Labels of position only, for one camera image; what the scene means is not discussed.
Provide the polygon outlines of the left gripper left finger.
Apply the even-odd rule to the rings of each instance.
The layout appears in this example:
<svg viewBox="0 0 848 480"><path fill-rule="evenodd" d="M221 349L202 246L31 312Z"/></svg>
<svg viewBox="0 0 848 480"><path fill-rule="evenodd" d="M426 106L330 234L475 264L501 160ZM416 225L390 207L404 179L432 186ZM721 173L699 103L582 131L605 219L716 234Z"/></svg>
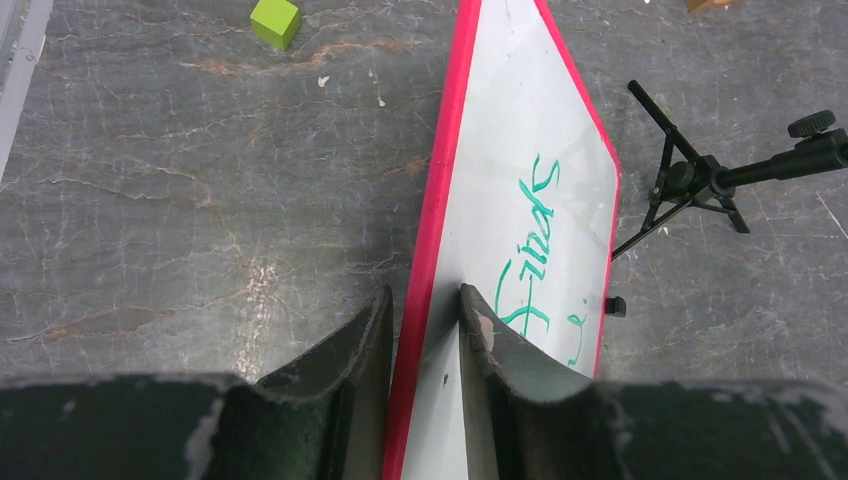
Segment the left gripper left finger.
<svg viewBox="0 0 848 480"><path fill-rule="evenodd" d="M378 479L393 299L250 383L224 373L1 383L5 479Z"/></svg>

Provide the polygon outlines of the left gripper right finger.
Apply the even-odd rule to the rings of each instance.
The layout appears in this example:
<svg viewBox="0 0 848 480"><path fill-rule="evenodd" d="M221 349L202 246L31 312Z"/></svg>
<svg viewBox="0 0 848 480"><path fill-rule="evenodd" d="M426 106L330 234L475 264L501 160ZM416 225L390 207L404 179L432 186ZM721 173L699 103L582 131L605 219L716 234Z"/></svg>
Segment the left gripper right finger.
<svg viewBox="0 0 848 480"><path fill-rule="evenodd" d="M796 380L597 381L459 291L473 479L843 479L847 393Z"/></svg>

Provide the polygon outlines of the pink framed whiteboard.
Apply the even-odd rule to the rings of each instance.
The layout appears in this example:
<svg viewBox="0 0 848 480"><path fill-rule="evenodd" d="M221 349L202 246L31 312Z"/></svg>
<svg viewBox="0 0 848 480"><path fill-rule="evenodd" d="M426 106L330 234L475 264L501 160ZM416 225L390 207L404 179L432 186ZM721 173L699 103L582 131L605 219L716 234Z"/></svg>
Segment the pink framed whiteboard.
<svg viewBox="0 0 848 480"><path fill-rule="evenodd" d="M442 94L389 402L387 479L466 479L459 293L595 376L620 165L544 1L462 1Z"/></svg>

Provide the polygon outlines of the grey microphone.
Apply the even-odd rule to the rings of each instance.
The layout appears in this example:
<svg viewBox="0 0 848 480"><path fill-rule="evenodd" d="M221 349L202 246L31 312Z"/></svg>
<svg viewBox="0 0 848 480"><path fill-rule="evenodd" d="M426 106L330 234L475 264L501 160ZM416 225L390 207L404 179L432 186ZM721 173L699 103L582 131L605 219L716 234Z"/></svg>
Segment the grey microphone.
<svg viewBox="0 0 848 480"><path fill-rule="evenodd" d="M748 234L750 228L734 201L736 188L847 167L847 132L834 126L836 117L830 110L805 116L787 127L789 136L798 141L792 149L768 160L729 169L714 156L699 154L638 81L630 81L627 88L663 131L664 143L659 170L649 193L649 208L640 230L612 251L612 260L687 208L723 214L736 232Z"/></svg>

